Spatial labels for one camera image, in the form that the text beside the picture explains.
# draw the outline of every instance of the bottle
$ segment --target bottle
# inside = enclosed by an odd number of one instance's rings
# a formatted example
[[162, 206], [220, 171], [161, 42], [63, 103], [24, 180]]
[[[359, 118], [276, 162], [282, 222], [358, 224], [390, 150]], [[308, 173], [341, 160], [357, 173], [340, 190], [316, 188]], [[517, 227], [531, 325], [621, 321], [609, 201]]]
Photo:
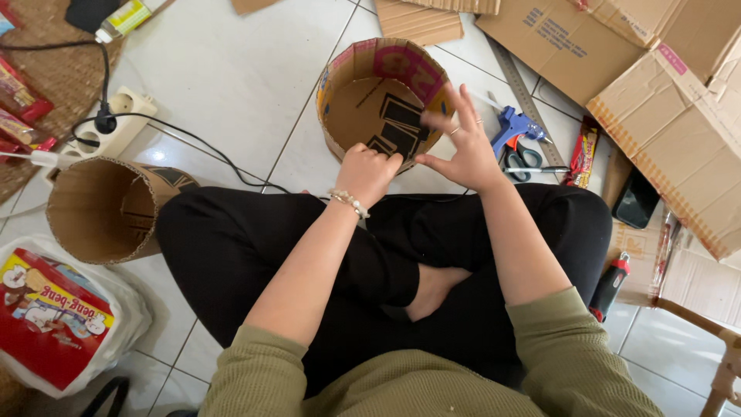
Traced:
[[164, 0], [148, 0], [146, 5], [141, 0], [127, 1], [103, 21], [100, 29], [95, 32], [95, 40], [110, 43], [114, 39], [126, 36], [149, 19], [152, 10], [156, 10], [162, 3]]

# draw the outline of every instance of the metal ruler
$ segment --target metal ruler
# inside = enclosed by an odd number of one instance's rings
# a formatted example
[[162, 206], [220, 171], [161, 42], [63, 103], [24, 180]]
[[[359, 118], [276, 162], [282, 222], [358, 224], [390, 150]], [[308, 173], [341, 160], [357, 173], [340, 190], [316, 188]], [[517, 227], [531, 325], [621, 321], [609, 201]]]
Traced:
[[[505, 47], [501, 46], [497, 41], [493, 40], [489, 36], [486, 36], [486, 40], [489, 42], [499, 66], [502, 67], [502, 72], [505, 73], [505, 78], [512, 88], [512, 92], [517, 98], [517, 102], [519, 103], [522, 112], [525, 113], [527, 117], [530, 117], [535, 123], [539, 124], [540, 127], [548, 133], [548, 137], [553, 140], [553, 137], [548, 132], [548, 128], [545, 127], [545, 123], [543, 122], [543, 118], [540, 116], [540, 112], [538, 112], [538, 108], [535, 107], [535, 102], [533, 101], [533, 97], [530, 95], [530, 91], [525, 87], [525, 82], [522, 81], [522, 76], [519, 75], [517, 67], [514, 66], [512, 55], [510, 55], [509, 51]], [[544, 140], [539, 140], [538, 143], [540, 144], [540, 148], [543, 150], [545, 160], [547, 160], [551, 166], [568, 166], [563, 162], [563, 158], [561, 158], [561, 154], [558, 153], [558, 149], [554, 144], [547, 143]], [[563, 181], [563, 177], [565, 176], [564, 173], [557, 173], [554, 175], [558, 179], [559, 183]]]

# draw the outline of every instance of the black pants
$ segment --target black pants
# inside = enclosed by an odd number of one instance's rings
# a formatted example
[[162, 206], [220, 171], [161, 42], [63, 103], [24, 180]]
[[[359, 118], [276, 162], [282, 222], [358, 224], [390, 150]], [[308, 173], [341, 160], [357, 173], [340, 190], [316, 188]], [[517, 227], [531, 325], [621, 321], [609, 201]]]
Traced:
[[[589, 303], [605, 259], [611, 216], [589, 191], [543, 184], [517, 190], [566, 275]], [[307, 396], [362, 362], [421, 349], [507, 383], [519, 360], [481, 200], [466, 195], [391, 196], [357, 228], [319, 331], [304, 357]], [[325, 204], [308, 194], [257, 194], [206, 187], [168, 202], [157, 220], [162, 253], [211, 335], [228, 347], [262, 290]], [[417, 263], [473, 272], [432, 315], [389, 318], [380, 305], [407, 306]]]

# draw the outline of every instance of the cardboard cylinder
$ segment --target cardboard cylinder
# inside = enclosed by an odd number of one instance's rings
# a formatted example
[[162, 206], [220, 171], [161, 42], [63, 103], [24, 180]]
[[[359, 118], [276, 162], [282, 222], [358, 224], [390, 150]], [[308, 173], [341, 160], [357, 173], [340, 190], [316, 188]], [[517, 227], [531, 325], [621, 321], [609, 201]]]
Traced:
[[420, 46], [405, 39], [356, 42], [327, 65], [316, 112], [327, 146], [339, 159], [358, 142], [404, 155], [399, 173], [442, 136], [419, 123], [423, 110], [452, 116], [442, 86], [448, 75]]
[[54, 237], [76, 259], [122, 263], [159, 253], [159, 209], [198, 187], [179, 169], [95, 157], [59, 173], [46, 214]]

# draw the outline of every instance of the sweater sleeve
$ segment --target sweater sleeve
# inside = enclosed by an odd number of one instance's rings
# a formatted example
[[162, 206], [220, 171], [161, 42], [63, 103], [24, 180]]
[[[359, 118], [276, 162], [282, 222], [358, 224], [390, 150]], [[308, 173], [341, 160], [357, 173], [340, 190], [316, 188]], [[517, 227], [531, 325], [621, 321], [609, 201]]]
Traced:
[[663, 416], [633, 384], [625, 362], [576, 288], [507, 306], [517, 355], [528, 371], [523, 389], [549, 416]]
[[219, 356], [199, 417], [300, 416], [306, 351], [295, 341], [243, 325]]

